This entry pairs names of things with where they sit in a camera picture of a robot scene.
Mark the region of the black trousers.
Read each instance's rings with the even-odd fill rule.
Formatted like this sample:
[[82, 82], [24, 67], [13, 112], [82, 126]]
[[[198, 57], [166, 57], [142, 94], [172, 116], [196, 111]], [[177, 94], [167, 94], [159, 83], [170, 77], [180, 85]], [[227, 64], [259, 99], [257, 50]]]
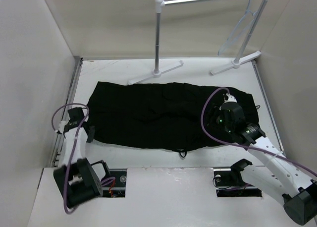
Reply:
[[88, 122], [102, 143], [186, 154], [232, 143], [208, 122], [223, 95], [216, 86], [98, 82], [87, 104]]

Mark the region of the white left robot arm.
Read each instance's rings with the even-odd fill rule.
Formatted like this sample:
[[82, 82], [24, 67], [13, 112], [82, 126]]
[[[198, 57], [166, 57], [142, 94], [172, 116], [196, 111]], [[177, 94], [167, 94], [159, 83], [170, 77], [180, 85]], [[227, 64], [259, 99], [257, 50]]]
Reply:
[[58, 127], [54, 118], [58, 111], [68, 104], [58, 108], [52, 116], [52, 127], [56, 134], [64, 137], [64, 155], [60, 167], [53, 171], [53, 177], [63, 198], [64, 211], [72, 214], [76, 208], [92, 199], [102, 197], [103, 188], [115, 183], [115, 177], [110, 173], [107, 164], [100, 160], [96, 162], [104, 169], [94, 170], [86, 158], [86, 144], [94, 139], [95, 128], [86, 119], [89, 108], [80, 103], [71, 103], [68, 110], [69, 120], [62, 120]]

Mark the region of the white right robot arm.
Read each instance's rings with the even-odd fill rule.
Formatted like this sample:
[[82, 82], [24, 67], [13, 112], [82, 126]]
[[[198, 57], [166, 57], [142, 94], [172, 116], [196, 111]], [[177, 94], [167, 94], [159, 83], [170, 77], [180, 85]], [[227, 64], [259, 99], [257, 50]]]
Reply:
[[224, 102], [213, 116], [201, 118], [201, 126], [204, 133], [208, 133], [207, 127], [226, 132], [235, 144], [241, 145], [271, 172], [263, 173], [242, 159], [231, 166], [229, 177], [233, 184], [247, 183], [263, 191], [298, 225], [303, 226], [316, 217], [317, 181], [275, 148], [258, 125], [247, 122], [237, 102]]

